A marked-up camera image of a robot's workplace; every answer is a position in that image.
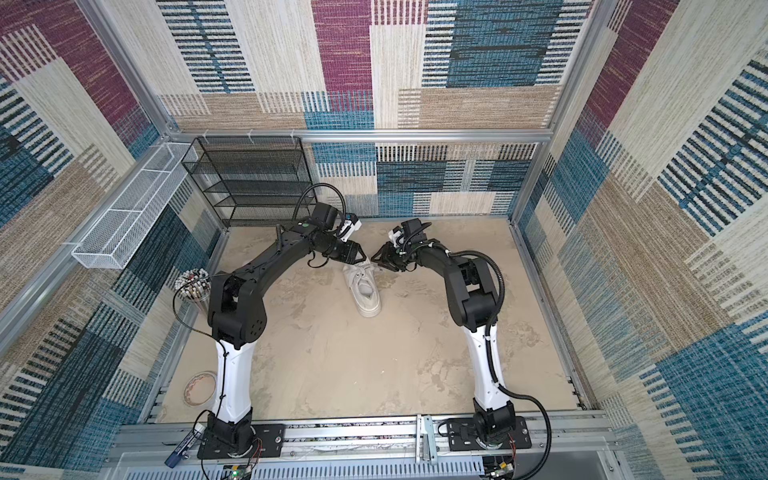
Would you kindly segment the white shoelace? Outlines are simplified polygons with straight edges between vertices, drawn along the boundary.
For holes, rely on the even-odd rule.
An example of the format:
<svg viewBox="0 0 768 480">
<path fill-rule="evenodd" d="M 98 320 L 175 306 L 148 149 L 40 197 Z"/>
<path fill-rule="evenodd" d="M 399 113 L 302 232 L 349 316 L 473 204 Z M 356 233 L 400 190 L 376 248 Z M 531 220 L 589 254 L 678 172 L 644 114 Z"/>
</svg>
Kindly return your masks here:
<svg viewBox="0 0 768 480">
<path fill-rule="evenodd" d="M 375 266 L 370 262 L 346 265 L 344 267 L 344 275 L 348 287 L 355 292 L 371 296 L 377 290 L 373 275 L 374 271 Z"/>
</svg>

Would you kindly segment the white sneaker shoe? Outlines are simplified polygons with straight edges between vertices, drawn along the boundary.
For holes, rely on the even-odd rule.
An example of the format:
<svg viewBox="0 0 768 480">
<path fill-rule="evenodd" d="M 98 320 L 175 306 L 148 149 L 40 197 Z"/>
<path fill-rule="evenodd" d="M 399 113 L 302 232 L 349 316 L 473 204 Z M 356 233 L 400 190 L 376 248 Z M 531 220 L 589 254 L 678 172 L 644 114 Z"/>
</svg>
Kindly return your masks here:
<svg viewBox="0 0 768 480">
<path fill-rule="evenodd" d="M 343 267 L 343 275 L 358 313 L 365 318 L 375 317 L 381 311 L 381 297 L 374 270 L 375 266 L 369 260 Z"/>
</svg>

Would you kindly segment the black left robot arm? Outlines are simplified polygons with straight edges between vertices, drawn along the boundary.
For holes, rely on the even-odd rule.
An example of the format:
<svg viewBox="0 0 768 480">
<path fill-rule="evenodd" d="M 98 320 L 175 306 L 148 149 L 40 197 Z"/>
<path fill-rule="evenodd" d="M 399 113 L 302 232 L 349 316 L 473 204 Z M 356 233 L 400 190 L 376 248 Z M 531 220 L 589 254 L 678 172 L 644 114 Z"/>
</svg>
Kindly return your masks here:
<svg viewBox="0 0 768 480">
<path fill-rule="evenodd" d="M 361 226 L 356 215 L 318 203 L 309 216 L 277 226 L 275 241 L 253 260 L 212 277 L 207 323 L 217 342 L 218 377 L 200 459 L 243 458 L 256 446 L 250 375 L 254 347 L 268 323 L 266 292 L 310 254 L 348 265 L 365 260 L 362 247 L 350 239 Z"/>
</svg>

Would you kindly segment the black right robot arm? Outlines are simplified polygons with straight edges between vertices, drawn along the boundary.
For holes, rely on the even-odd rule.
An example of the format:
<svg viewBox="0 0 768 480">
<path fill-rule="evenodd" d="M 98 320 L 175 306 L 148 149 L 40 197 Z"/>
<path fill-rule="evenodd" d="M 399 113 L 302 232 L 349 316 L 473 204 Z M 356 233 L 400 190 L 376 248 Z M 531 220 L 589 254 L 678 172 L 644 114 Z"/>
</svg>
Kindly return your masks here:
<svg viewBox="0 0 768 480">
<path fill-rule="evenodd" d="M 444 283 L 447 307 L 467 340 L 475 381 L 473 422 L 479 442 L 502 443 L 515 426 L 514 406 L 499 387 L 502 376 L 496 342 L 497 321 L 503 305 L 503 280 L 491 259 L 477 251 L 452 251 L 429 238 L 431 224 L 418 218 L 402 222 L 372 256 L 372 262 L 394 272 L 422 267 Z"/>
</svg>

